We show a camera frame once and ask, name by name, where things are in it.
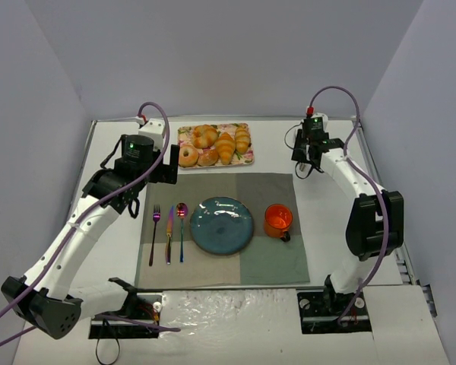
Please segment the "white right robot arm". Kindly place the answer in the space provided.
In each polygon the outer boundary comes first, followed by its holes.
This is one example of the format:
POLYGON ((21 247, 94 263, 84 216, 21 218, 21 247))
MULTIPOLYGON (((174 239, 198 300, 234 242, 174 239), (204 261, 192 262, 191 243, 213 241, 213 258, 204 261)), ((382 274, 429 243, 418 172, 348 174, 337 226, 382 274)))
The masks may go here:
POLYGON ((382 261, 404 241, 404 198, 376 183, 348 154, 339 138, 325 131, 324 118, 309 114, 297 130, 292 160, 330 176, 353 201, 345 230, 349 253, 330 274, 330 302, 353 297, 373 279, 382 261))

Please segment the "large striped croissant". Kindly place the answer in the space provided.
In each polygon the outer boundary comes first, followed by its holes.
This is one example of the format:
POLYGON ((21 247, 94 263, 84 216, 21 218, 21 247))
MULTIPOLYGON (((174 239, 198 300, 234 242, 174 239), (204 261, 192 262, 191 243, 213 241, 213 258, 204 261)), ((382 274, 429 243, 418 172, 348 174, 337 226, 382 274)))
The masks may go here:
POLYGON ((229 133, 224 132, 216 140, 214 145, 219 154, 221 163, 223 165, 229 165, 236 149, 235 140, 229 133))

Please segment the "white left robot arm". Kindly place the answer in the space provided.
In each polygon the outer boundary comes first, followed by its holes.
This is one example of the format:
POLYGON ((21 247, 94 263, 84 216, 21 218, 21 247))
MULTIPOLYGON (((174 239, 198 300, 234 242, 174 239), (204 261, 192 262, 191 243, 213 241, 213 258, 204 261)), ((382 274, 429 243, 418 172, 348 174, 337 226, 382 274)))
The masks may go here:
POLYGON ((177 181, 179 147, 163 163, 165 147, 146 135, 122 135, 122 155, 101 167, 83 189, 66 225, 41 258, 19 278, 8 277, 1 292, 10 309, 54 339, 65 337, 82 319, 113 315, 123 319, 140 304, 138 290, 119 278, 72 289, 71 283, 103 233, 123 213, 137 217, 138 195, 148 183, 177 181))

